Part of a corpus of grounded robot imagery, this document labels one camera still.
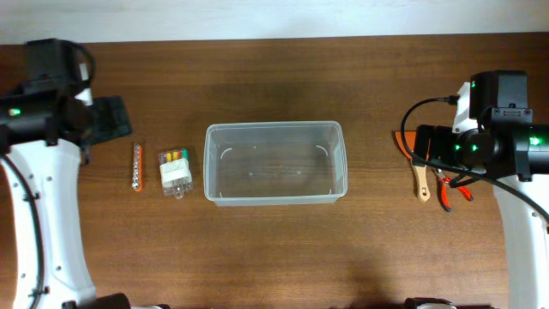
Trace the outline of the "orange socket bit rail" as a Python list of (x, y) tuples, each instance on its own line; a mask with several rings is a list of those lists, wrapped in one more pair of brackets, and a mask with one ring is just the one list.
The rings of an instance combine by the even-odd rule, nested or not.
[(132, 164), (132, 189), (135, 192), (142, 191), (142, 146), (135, 143), (133, 146), (133, 164)]

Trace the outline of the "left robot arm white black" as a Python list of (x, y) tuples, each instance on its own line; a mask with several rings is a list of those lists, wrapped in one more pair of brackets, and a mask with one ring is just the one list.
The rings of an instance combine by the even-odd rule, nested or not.
[(62, 39), (26, 44), (28, 79), (1, 98), (1, 166), (15, 220), (15, 308), (110, 308), (97, 297), (83, 252), (78, 174), (91, 146), (128, 136), (119, 96), (94, 98), (95, 60)]

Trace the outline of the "clear plastic container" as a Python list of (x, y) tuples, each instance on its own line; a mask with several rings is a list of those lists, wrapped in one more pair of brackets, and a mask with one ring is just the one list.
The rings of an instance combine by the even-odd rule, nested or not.
[(218, 207), (335, 203), (348, 191), (336, 121), (212, 124), (202, 171), (204, 195)]

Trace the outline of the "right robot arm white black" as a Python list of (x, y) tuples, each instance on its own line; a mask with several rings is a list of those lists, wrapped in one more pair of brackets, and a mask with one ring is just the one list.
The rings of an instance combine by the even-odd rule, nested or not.
[(493, 186), (503, 228), (511, 308), (548, 306), (548, 127), (534, 124), (520, 70), (474, 74), (458, 94), (451, 126), (422, 124), (405, 152), (415, 165), (455, 173), (461, 189)]

